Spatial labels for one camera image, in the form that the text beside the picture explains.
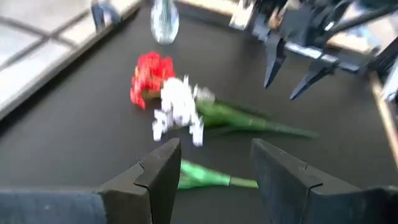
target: black table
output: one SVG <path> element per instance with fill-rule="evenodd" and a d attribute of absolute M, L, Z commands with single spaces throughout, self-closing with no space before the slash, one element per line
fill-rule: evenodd
<path fill-rule="evenodd" d="M 220 98 L 268 111 L 276 121 L 311 129 L 316 140 L 276 134 L 205 133 L 193 147 L 179 136 L 183 158 L 244 178 L 254 178 L 249 151 L 263 138 L 311 165 L 358 187 L 398 185 L 396 165 L 370 87 L 346 73 L 325 78 L 295 101 L 294 86 L 309 61 L 289 55 L 269 90 L 262 87 L 266 65 L 261 43 L 237 31 L 180 18 L 172 45 L 156 44 L 149 10 L 107 38 L 78 65 L 65 69 L 0 123 L 0 185 L 97 186 L 134 165 L 162 144 L 152 139 L 153 109 L 132 105 L 131 76 L 140 54 L 170 55 L 190 83 Z M 258 192 L 210 188 L 179 192 L 174 223 L 261 221 Z"/>

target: black tabletop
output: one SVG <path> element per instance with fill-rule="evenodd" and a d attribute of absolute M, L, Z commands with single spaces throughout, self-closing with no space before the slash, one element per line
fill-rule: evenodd
<path fill-rule="evenodd" d="M 398 185 L 397 171 L 368 84 L 348 73 L 324 78 L 295 101 L 294 86 L 309 61 L 289 54 L 273 85 L 262 87 L 264 47 L 239 32 L 180 18 L 172 45 L 158 45 L 149 10 L 107 40 L 78 67 L 69 68 L 0 123 L 0 185 L 97 186 L 178 136 L 182 156 L 203 166 L 254 178 L 249 151 L 263 138 L 311 165 L 358 187 Z M 268 111 L 276 121 L 320 134 L 306 140 L 275 134 L 210 136 L 193 147 L 186 130 L 154 142 L 153 109 L 132 105 L 131 76 L 141 54 L 169 55 L 217 96 Z M 211 188 L 179 192 L 174 223 L 261 222 L 256 190 Z"/>

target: clear glass vase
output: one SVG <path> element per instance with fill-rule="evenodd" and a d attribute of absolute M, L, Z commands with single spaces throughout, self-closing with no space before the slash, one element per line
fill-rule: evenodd
<path fill-rule="evenodd" d="M 171 44 L 178 33 L 179 16 L 173 0 L 155 0 L 150 15 L 150 29 L 160 44 Z"/>

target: white floor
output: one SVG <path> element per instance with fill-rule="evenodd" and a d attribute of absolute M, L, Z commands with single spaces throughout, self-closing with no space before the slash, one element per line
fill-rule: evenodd
<path fill-rule="evenodd" d="M 123 15 L 138 1 L 111 0 L 111 3 Z M 32 86 L 46 73 L 46 69 L 60 63 L 68 54 L 95 36 L 90 2 L 91 0 L 0 1 L 0 111 Z M 58 39 L 46 39 L 66 24 L 69 26 L 59 32 Z"/>

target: red flower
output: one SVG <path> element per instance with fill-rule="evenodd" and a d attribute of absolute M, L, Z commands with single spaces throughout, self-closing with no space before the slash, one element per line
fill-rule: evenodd
<path fill-rule="evenodd" d="M 162 58 L 157 52 L 141 55 L 132 78 L 131 101 L 145 109 L 142 92 L 160 91 L 162 83 L 171 77 L 175 77 L 175 72 L 170 57 Z"/>

